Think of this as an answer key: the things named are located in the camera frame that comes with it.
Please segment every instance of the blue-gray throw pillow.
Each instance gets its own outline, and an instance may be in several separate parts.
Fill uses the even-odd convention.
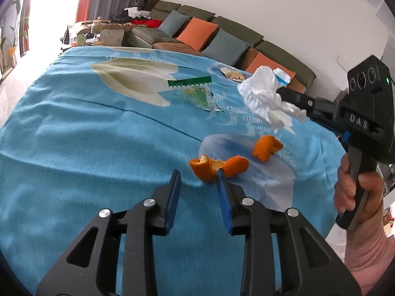
[[[172,37],[181,28],[181,26],[189,19],[189,16],[178,13],[173,10],[167,18],[159,26],[158,30],[166,33],[168,36]]]
[[[248,47],[249,43],[219,29],[217,36],[202,53],[207,58],[234,66]]]

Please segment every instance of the orange pillow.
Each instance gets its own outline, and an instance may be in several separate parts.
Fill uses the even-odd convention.
[[[201,51],[217,27],[218,24],[193,17],[177,40],[189,45],[195,51]]]
[[[256,69],[258,69],[261,65],[269,67],[274,70],[276,68],[280,68],[283,70],[288,76],[291,77],[291,80],[296,75],[296,72],[293,72],[282,65],[279,65],[277,62],[270,60],[268,57],[263,55],[262,53],[258,53],[254,60],[252,60],[250,66],[247,68],[247,72],[254,73]]]

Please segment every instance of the triangular cutout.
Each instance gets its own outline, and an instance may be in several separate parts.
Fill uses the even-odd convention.
[[[305,228],[300,228],[299,231],[306,251],[309,267],[315,268],[327,264],[329,262],[329,256],[311,236],[311,233]]]
[[[97,227],[91,228],[67,256],[66,262],[71,265],[87,268],[98,232],[99,229]]]

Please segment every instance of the person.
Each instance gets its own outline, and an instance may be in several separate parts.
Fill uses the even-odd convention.
[[[350,159],[346,154],[338,169],[333,197],[339,213],[355,208],[356,184],[349,172]],[[395,239],[387,238],[383,228],[384,180],[376,172],[360,174],[358,180],[370,194],[356,228],[347,231],[344,263],[359,283],[362,295],[366,295],[390,266],[395,255]]]

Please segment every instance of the potted plant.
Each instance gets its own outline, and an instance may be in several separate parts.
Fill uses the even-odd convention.
[[[8,40],[9,44],[11,45],[11,47],[8,49],[7,55],[11,59],[11,66],[13,68],[15,68],[15,66],[17,64],[17,59],[16,59],[16,56],[15,56],[15,50],[17,48],[17,45],[18,45],[17,42],[18,42],[18,39],[19,39],[19,24],[23,20],[27,20],[28,17],[20,19],[19,21],[17,21],[19,13],[20,13],[20,0],[15,0],[12,4],[15,4],[15,8],[17,10],[17,15],[15,17],[15,25],[14,26],[11,26],[11,25],[9,26],[9,28],[12,30],[12,41],[10,41],[7,37],[3,38],[1,40],[0,48],[3,48],[3,45],[4,45],[5,41]],[[25,30],[22,31],[21,34],[25,38],[27,38],[27,32]]]

